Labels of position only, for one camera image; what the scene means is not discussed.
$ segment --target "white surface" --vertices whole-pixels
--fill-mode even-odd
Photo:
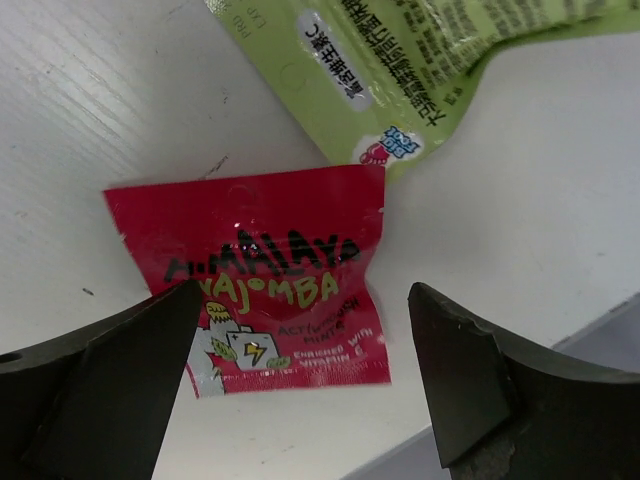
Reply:
[[[418,434],[413,281],[544,345],[640,290],[639,40],[501,55],[389,189],[369,280],[393,387],[196,401],[185,377],[154,478],[336,479]],[[0,351],[147,295],[105,187],[325,163],[201,0],[3,0],[0,102]]]

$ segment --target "green packet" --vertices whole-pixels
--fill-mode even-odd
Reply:
[[[442,145],[502,48],[640,29],[640,0],[206,0],[333,164]]]

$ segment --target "lightning bolt symbol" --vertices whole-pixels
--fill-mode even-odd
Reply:
[[[266,348],[262,348],[257,343],[245,343],[244,345],[245,356],[253,355],[253,360],[251,361],[251,365],[254,367],[258,364],[258,362],[264,355],[264,352],[266,351],[267,351]]]

